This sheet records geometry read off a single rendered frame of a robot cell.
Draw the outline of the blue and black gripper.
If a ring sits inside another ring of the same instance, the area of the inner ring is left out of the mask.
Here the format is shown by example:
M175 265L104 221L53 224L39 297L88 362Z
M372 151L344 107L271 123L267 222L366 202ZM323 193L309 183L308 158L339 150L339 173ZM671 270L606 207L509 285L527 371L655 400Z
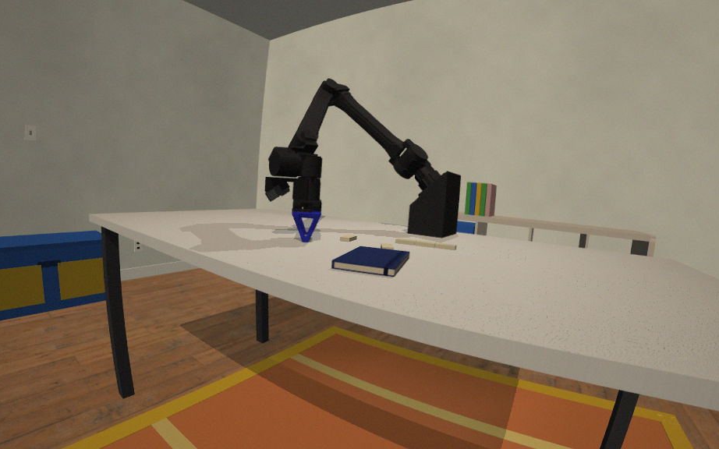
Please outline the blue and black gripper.
M298 228L300 237L302 239L302 242L309 242L309 239L311 235L313 234L313 231L317 225L317 222L319 221L321 217L321 200L320 200L320 192L321 192L321 179L313 179L313 182L311 182L311 178L309 179L309 187L308 187L308 200L293 200L292 205L292 216L294 218L294 221L296 223L296 226ZM302 206L301 206L302 204ZM302 207L302 209L301 209ZM314 209L313 209L314 207ZM312 209L312 210L311 210ZM306 232L303 224L302 217L304 218L313 218L311 227L309 227L308 232ZM300 224L301 223L301 224ZM302 225L302 226L301 226ZM307 235L307 236L305 236Z

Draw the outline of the dark blue notebook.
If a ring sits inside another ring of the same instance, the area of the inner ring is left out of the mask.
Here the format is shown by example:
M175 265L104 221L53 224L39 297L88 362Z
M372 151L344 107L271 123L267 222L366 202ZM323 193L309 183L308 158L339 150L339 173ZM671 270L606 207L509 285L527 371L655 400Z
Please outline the dark blue notebook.
M408 259L408 251L360 246L333 259L331 269L394 277Z

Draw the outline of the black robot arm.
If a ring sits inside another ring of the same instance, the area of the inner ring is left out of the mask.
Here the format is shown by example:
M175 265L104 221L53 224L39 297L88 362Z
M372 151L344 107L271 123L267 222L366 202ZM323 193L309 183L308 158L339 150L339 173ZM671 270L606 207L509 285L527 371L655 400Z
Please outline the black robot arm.
M337 85L335 80L329 78L324 80L313 97L302 124L300 123L301 125L296 130L296 134L290 142L291 145L274 147L268 158L272 177L265 177L265 195L269 201L290 191L287 182L293 182L293 200L308 200L309 179L306 178L312 178L311 182L313 179L321 178L322 158L314 152L318 147L318 129L321 127L320 124L322 124L328 106L340 108L372 136L386 150L391 158L389 162L400 177L410 179L415 175L414 179L422 189L418 196L432 186L439 177L442 177L443 174L440 175L431 167L431 163L427 160L427 153L420 146L415 145L409 139L403 142L394 136L353 98L349 90L345 85L339 83ZM336 98L338 95L339 97ZM399 155L404 149L406 150L400 157ZM295 178L301 175L304 179L277 178Z

